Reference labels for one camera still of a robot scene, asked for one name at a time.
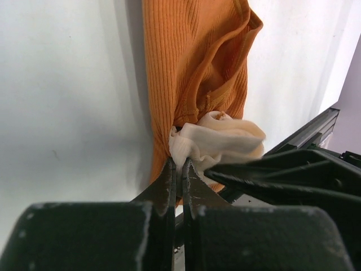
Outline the orange brown underwear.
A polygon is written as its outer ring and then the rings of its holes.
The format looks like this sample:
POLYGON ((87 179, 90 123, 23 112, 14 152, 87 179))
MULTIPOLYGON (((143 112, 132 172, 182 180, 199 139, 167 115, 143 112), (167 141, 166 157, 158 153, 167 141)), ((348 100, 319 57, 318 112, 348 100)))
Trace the orange brown underwear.
POLYGON ((247 56, 263 24, 247 1, 143 1, 142 9, 154 181, 172 127, 214 110, 242 118, 247 56))

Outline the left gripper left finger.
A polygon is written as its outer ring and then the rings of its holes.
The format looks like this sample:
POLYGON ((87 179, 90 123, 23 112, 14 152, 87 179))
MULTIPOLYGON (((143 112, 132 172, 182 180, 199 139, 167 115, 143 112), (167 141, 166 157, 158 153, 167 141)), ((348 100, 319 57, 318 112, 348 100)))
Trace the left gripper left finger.
POLYGON ((173 270, 176 168, 130 202, 49 202, 18 218, 2 270, 173 270))

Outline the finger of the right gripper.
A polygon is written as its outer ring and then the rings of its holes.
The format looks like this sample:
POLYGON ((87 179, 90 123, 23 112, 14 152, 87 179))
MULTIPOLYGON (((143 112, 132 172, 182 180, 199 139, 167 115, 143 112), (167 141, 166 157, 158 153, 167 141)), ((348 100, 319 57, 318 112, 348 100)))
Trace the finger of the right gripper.
POLYGON ((360 168, 327 152, 291 150, 205 175, 273 205, 360 210, 360 168))

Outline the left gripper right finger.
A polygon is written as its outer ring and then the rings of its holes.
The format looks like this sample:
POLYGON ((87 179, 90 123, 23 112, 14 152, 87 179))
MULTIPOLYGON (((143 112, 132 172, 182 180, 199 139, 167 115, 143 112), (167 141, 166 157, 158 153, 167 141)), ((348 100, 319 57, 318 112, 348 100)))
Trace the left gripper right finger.
POLYGON ((186 270, 353 270, 329 214, 318 207, 235 207, 192 161, 182 169, 186 270))

